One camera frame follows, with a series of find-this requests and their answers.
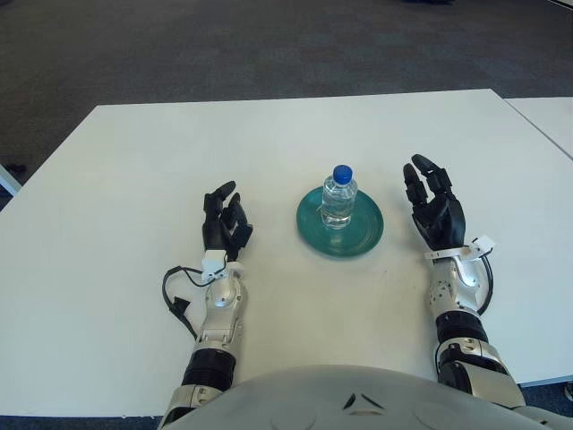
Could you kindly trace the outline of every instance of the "blue bottle cap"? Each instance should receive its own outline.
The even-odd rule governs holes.
[[[332,178],[337,184],[346,185],[352,180],[352,168],[344,164],[336,166],[332,172]]]

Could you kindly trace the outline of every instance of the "robotic arm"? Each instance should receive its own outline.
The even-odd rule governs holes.
[[[246,302],[246,290],[240,280],[243,267],[236,259],[252,233],[252,225],[247,223],[239,193],[223,208],[223,201],[234,190],[235,182],[231,181],[214,193],[205,194],[203,284],[190,280],[199,287],[207,287],[207,313],[196,336],[195,348],[181,386],[175,390],[159,428],[169,428],[170,423],[228,390],[233,382],[238,338],[242,329],[241,317]],[[166,301],[170,311],[187,326],[189,322],[183,313],[189,302],[180,297],[176,297],[174,302],[168,298]],[[188,329],[193,333],[190,324]]]
[[[525,406],[521,390],[490,345],[480,319],[492,297],[487,254],[493,242],[484,236],[464,245],[466,220],[461,203],[451,192],[448,173],[421,155],[414,155],[412,161],[435,195],[427,202],[423,182],[414,167],[406,164],[404,179],[412,217],[432,249],[426,258],[432,260],[428,301],[440,342],[436,350],[438,381],[506,408]],[[479,281],[480,266],[487,272],[489,285]],[[488,291],[479,304],[484,288]]]

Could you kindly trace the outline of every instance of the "black cable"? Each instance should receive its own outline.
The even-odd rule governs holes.
[[[483,301],[482,307],[480,307],[477,310],[477,313],[479,315],[485,312],[487,307],[490,305],[493,296],[493,271],[492,271],[492,266],[490,265],[490,261],[487,259],[487,254],[484,254],[480,257],[483,262],[483,267],[485,267],[485,272],[487,273],[488,290],[487,290],[487,295],[485,296],[485,300]]]
[[[185,309],[187,309],[187,306],[190,304],[190,302],[188,302],[187,300],[183,300],[183,299],[179,299],[179,301],[177,301],[177,298],[179,298],[179,297],[175,297],[175,300],[172,302],[171,300],[169,300],[169,296],[167,295],[167,280],[169,279],[170,276],[175,275],[179,271],[185,271],[185,270],[181,266],[176,266],[173,269],[169,269],[165,273],[165,275],[163,276],[163,283],[161,285],[161,294],[163,296],[163,300],[165,300],[167,308],[169,308],[169,312],[171,314],[175,315],[175,317],[191,333],[191,335],[193,336],[194,339],[197,339],[197,332],[193,329],[193,327],[191,326],[191,323],[189,322],[189,320],[187,318],[185,318],[185,315],[184,315]]]
[[[227,259],[224,259],[223,268],[219,269],[218,271],[216,271],[213,274],[214,275],[219,274],[226,267],[227,267]],[[191,275],[189,273],[197,273],[197,274],[201,275],[203,272],[198,271],[197,269],[193,269],[191,267],[182,267],[182,266],[175,266],[173,269],[169,269],[166,272],[166,274],[163,276],[163,283],[161,284],[161,295],[163,296],[163,300],[165,300],[165,303],[167,305],[167,308],[169,309],[169,312],[171,314],[173,314],[185,326],[185,328],[192,334],[194,339],[197,339],[197,332],[193,329],[193,326],[191,325],[189,320],[185,317],[185,310],[187,309],[187,306],[189,306],[189,304],[191,302],[189,302],[188,300],[185,300],[183,298],[180,298],[180,297],[174,297],[174,301],[172,302],[171,300],[169,300],[169,296],[167,295],[167,280],[172,275],[175,275],[176,273],[178,273],[180,271],[182,271],[187,276],[187,278],[191,281],[191,283],[193,285],[195,285],[199,288],[207,287],[208,285],[212,284],[217,279],[213,278],[209,282],[205,282],[204,284],[199,284],[193,280],[193,278],[191,277]]]
[[[436,367],[436,374],[440,374],[440,369],[438,368],[438,351],[440,350],[441,344],[438,345],[436,351],[433,354],[433,365]]]

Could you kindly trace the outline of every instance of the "white chair leg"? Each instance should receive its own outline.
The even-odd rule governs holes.
[[[11,195],[16,195],[21,189],[21,185],[2,165],[0,165],[0,185]]]

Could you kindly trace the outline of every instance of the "water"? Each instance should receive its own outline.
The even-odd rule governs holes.
[[[341,229],[350,224],[358,186],[354,179],[345,185],[335,182],[333,176],[324,181],[322,188],[322,222],[328,228]]]

